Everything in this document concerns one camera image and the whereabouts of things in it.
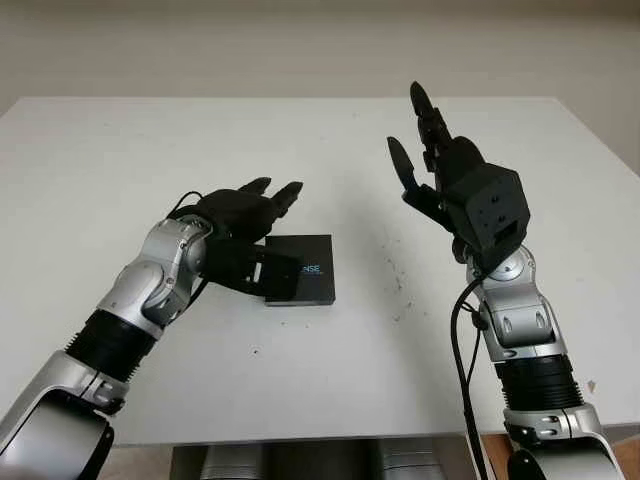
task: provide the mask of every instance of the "black cylindrical joint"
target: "black cylindrical joint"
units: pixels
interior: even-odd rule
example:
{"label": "black cylindrical joint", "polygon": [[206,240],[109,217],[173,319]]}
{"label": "black cylindrical joint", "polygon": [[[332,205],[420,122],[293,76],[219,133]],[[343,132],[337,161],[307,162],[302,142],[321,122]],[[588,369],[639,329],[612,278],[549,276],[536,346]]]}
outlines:
{"label": "black cylindrical joint", "polygon": [[507,360],[496,365],[511,410],[551,410],[583,405],[566,355]]}
{"label": "black cylindrical joint", "polygon": [[96,310],[65,351],[85,365],[126,382],[154,343],[144,330],[112,313]]}

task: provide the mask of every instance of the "white wall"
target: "white wall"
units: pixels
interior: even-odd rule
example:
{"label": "white wall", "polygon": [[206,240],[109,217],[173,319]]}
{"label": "white wall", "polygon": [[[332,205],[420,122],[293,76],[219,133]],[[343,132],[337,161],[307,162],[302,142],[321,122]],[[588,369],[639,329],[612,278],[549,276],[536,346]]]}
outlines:
{"label": "white wall", "polygon": [[0,111],[21,95],[406,96],[418,79],[435,96],[557,96],[640,171],[639,11],[635,0],[5,2]]}

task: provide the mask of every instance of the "metal bracket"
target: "metal bracket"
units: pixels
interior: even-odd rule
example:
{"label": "metal bracket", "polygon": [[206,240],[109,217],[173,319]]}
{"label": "metal bracket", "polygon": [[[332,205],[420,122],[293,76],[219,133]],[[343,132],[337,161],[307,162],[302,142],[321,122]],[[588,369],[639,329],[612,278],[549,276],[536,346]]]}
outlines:
{"label": "metal bracket", "polygon": [[[476,270],[471,264],[467,278]],[[551,305],[535,284],[535,261],[520,247],[475,290],[479,312],[490,328],[484,331],[493,362],[566,353]]]}

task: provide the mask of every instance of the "black fingertip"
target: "black fingertip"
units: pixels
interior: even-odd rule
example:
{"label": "black fingertip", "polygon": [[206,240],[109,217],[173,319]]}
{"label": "black fingertip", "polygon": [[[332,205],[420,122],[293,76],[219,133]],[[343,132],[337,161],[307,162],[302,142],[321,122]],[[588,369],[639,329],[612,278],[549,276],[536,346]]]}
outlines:
{"label": "black fingertip", "polygon": [[416,115],[422,117],[433,110],[427,92],[424,91],[424,88],[422,88],[422,85],[418,82],[411,84],[410,94],[411,103],[413,104],[413,110],[416,112]]}
{"label": "black fingertip", "polygon": [[288,191],[294,195],[298,195],[300,193],[300,191],[302,190],[302,186],[304,184],[302,182],[291,182],[289,183],[289,185],[287,185],[285,188],[288,189]]}
{"label": "black fingertip", "polygon": [[387,143],[389,145],[389,153],[391,154],[391,160],[393,161],[393,167],[396,169],[398,178],[404,185],[406,190],[413,190],[418,188],[418,184],[413,176],[413,163],[398,139],[394,137],[387,137]]}
{"label": "black fingertip", "polygon": [[270,177],[258,177],[255,180],[251,180],[246,185],[243,185],[238,189],[240,192],[257,193],[262,195],[271,183]]}

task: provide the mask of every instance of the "black cable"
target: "black cable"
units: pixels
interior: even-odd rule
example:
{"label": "black cable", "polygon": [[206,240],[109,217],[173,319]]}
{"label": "black cable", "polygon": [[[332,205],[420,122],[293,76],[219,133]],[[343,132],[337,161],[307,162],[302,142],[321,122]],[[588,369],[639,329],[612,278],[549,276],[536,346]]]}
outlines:
{"label": "black cable", "polygon": [[476,343],[473,346],[473,355],[471,355],[471,364],[469,365],[469,373],[467,373],[467,388],[471,384],[471,375],[473,375],[473,368],[476,366],[476,358],[478,357],[478,347],[480,346],[480,329],[476,329]]}
{"label": "black cable", "polygon": [[191,294],[191,298],[189,299],[189,304],[187,305],[187,308],[189,308],[193,304],[193,302],[195,302],[198,299],[198,297],[204,291],[204,288],[207,286],[208,283],[209,282],[207,280],[205,280],[205,279],[202,279],[200,281],[200,283],[198,284],[198,287],[196,288],[195,292],[193,292]]}
{"label": "black cable", "polygon": [[480,473],[481,480],[488,480],[487,468],[484,464],[482,455],[482,447],[480,445],[480,436],[476,428],[476,420],[473,416],[473,407],[471,405],[471,395],[469,394],[469,385],[462,365],[462,356],[460,355],[460,345],[458,344],[458,316],[460,310],[465,306],[467,297],[478,287],[485,276],[477,277],[462,291],[451,311],[451,348],[453,349],[453,358],[456,362],[458,371],[458,380],[460,381],[460,390],[462,392],[462,403],[464,408],[464,418],[467,424],[467,434],[469,435],[469,443],[471,444],[471,453],[473,454],[476,468]]}
{"label": "black cable", "polygon": [[200,192],[197,192],[195,190],[191,190],[190,192],[187,192],[183,196],[180,197],[180,200],[178,200],[178,203],[176,203],[176,205],[171,209],[171,211],[169,212],[169,215],[171,215],[173,212],[175,212],[180,207],[180,205],[182,205],[182,202],[184,202],[184,200],[189,195],[197,195],[198,197],[200,197],[200,200],[202,200],[202,194]]}

